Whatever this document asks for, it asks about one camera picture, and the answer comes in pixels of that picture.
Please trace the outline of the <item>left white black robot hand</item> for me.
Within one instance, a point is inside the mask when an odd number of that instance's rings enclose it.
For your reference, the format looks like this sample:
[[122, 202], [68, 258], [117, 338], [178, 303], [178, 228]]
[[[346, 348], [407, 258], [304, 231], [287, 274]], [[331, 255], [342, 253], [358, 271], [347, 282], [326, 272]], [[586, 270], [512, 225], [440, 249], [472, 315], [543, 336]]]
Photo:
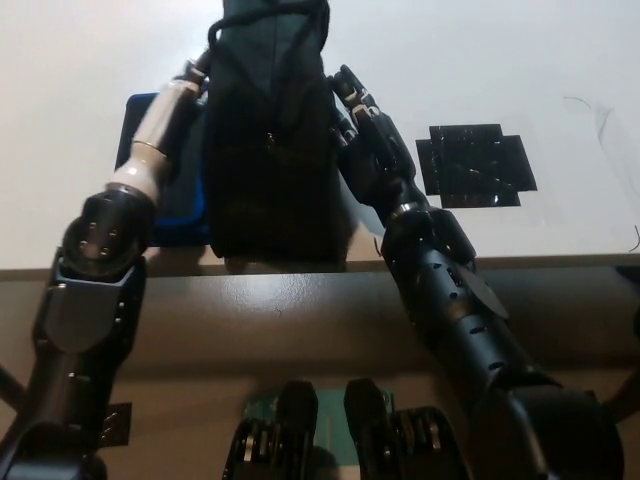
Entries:
[[133, 136], [132, 157], [169, 157], [179, 150], [198, 115], [208, 66], [205, 52], [160, 89]]

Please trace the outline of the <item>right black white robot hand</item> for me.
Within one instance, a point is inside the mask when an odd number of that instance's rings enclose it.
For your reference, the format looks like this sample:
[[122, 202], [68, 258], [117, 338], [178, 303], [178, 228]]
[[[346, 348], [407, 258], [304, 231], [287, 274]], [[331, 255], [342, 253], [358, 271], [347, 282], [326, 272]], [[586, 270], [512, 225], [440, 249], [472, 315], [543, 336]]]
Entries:
[[334, 99], [339, 171], [355, 199], [384, 224], [429, 203], [415, 182], [413, 158], [393, 120], [346, 65], [327, 78]]

